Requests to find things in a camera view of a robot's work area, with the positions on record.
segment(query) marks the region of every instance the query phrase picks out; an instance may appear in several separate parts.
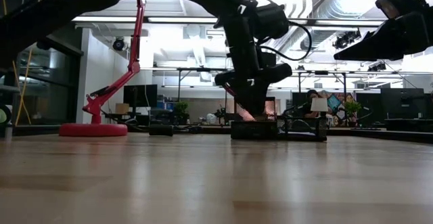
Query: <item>camera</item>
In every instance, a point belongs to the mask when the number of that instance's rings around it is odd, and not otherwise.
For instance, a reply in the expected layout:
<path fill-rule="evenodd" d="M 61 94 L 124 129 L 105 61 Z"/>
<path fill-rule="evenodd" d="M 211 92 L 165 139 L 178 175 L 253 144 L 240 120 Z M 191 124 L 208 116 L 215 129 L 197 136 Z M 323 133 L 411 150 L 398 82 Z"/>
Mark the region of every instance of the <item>camera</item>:
<path fill-rule="evenodd" d="M 116 37 L 116 40 L 113 42 L 113 49 L 115 51 L 124 51 L 128 48 L 128 45 L 124 42 L 123 37 Z"/>

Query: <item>red desk lamp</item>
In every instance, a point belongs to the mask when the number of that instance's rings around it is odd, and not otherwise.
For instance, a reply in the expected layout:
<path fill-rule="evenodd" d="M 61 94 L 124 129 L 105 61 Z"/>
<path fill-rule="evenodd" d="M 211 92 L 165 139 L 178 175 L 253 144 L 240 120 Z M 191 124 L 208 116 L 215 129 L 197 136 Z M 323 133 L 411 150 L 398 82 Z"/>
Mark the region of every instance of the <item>red desk lamp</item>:
<path fill-rule="evenodd" d="M 101 107 L 120 88 L 122 88 L 135 74 L 140 71 L 139 49 L 141 29 L 144 19 L 145 1 L 137 0 L 137 19 L 135 21 L 134 35 L 131 39 L 131 56 L 128 71 L 112 85 L 95 91 L 87 96 L 88 104 L 83 107 L 85 112 L 92 115 L 91 124 L 68 123 L 60 127 L 60 136 L 67 137 L 113 137 L 125 136 L 128 133 L 126 125 L 103 125 L 101 124 Z"/>

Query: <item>table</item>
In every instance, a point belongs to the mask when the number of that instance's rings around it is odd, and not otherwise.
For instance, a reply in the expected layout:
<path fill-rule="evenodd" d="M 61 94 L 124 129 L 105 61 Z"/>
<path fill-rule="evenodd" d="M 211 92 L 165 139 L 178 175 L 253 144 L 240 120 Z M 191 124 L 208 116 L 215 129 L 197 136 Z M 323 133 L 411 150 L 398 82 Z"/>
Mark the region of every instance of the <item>table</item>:
<path fill-rule="evenodd" d="M 0 143 L 3 223 L 433 223 L 433 148 L 329 137 L 61 138 Z"/>

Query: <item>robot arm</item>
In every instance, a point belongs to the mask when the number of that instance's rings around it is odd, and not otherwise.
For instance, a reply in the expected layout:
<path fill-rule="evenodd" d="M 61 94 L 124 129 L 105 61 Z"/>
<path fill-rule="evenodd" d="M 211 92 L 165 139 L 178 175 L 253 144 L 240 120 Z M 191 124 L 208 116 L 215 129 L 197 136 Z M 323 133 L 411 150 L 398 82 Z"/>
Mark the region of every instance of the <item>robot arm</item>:
<path fill-rule="evenodd" d="M 375 32 L 334 55 L 336 60 L 399 60 L 433 45 L 433 9 L 425 0 L 377 0 L 388 18 Z"/>
<path fill-rule="evenodd" d="M 0 47 L 4 51 L 0 68 L 9 68 L 16 54 L 35 41 L 85 13 L 103 10 L 120 0 L 42 0 L 0 20 Z M 267 67 L 261 41 L 277 39 L 288 31 L 282 6 L 270 3 L 257 7 L 256 0 L 190 0 L 201 5 L 219 21 L 227 36 L 234 71 L 219 74 L 223 86 L 251 115 L 262 114 L 271 83 L 292 75 L 288 64 Z"/>

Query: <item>window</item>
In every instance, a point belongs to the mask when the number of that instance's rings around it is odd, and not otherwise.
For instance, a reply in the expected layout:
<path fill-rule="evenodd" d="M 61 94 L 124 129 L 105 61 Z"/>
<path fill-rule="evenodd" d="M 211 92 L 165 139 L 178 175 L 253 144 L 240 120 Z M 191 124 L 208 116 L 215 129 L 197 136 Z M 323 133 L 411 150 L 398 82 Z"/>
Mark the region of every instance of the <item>window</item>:
<path fill-rule="evenodd" d="M 42 48 L 36 44 L 28 47 L 16 62 L 21 89 L 27 81 L 23 101 L 31 124 L 75 122 L 79 58 L 53 48 Z M 19 108 L 20 99 L 19 95 L 15 96 L 14 108 Z M 22 109 L 18 124 L 29 125 L 28 117 Z"/>
<path fill-rule="evenodd" d="M 20 76 L 23 88 L 25 77 Z M 73 98 L 67 87 L 27 78 L 24 104 L 32 125 L 55 125 L 70 122 L 68 106 Z M 25 111 L 21 111 L 20 125 L 29 124 Z"/>

